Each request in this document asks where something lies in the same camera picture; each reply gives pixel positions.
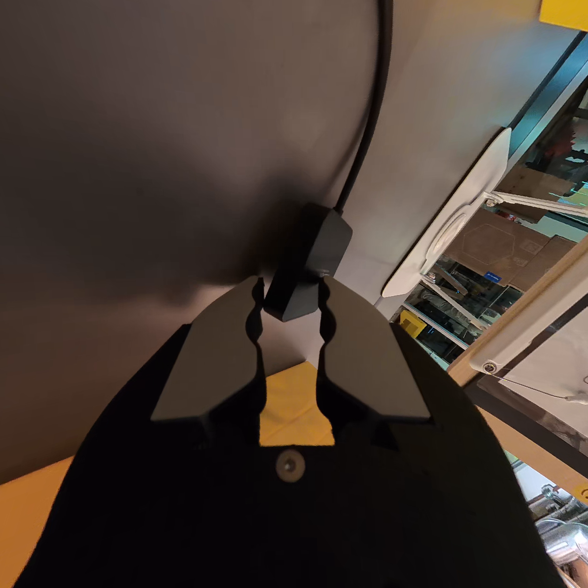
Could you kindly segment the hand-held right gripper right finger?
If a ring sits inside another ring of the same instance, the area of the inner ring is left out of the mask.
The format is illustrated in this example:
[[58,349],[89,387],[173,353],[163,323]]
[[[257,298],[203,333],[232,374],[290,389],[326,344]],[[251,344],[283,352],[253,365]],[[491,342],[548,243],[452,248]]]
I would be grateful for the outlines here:
[[389,321],[334,277],[319,284],[317,392],[340,394],[380,417],[426,422],[430,411]]

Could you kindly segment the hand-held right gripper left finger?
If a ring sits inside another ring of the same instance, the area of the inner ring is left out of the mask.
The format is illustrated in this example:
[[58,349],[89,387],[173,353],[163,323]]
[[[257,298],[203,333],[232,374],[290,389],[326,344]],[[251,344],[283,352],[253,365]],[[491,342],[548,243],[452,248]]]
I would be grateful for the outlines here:
[[152,422],[187,420],[226,410],[258,419],[266,376],[258,343],[264,282],[251,276],[207,306],[189,326]]

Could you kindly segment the black adapter hub with cable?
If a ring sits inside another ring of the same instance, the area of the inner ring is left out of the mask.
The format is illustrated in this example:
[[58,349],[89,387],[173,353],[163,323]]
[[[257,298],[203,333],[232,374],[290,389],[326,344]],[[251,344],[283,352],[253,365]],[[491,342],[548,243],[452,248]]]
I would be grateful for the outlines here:
[[385,97],[393,38],[393,1],[378,1],[378,44],[364,129],[341,193],[333,208],[308,203],[287,242],[263,302],[266,313],[281,322],[319,308],[319,283],[336,273],[352,239],[343,209],[355,186],[378,124]]

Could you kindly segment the yellow box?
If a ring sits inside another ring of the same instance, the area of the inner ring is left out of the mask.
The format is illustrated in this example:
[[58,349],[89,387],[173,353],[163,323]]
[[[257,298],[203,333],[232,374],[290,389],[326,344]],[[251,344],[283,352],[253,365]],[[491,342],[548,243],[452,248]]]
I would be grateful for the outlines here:
[[[267,377],[261,445],[333,445],[316,402],[317,370],[304,362]],[[73,456],[1,485],[1,587],[13,587],[42,534]]]

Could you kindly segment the wooden framed instruction board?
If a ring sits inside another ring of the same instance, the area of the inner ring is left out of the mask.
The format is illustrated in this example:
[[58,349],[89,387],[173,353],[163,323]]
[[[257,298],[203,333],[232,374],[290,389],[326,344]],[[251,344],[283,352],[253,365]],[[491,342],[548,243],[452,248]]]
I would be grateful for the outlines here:
[[448,372],[480,408],[587,477],[587,238]]

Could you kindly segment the brown cardboard box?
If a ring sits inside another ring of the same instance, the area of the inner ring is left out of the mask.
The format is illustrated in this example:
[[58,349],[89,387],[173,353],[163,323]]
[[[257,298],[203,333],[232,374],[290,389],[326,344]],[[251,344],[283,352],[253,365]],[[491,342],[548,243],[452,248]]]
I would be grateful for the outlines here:
[[498,285],[525,293],[575,246],[562,236],[548,237],[479,209],[444,254]]

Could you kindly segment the silver metal pipes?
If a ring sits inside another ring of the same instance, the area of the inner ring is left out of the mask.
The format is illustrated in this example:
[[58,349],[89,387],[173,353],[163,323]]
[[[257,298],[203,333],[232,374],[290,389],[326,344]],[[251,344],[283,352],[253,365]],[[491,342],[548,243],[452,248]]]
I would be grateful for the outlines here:
[[546,483],[528,507],[566,587],[587,587],[587,505]]

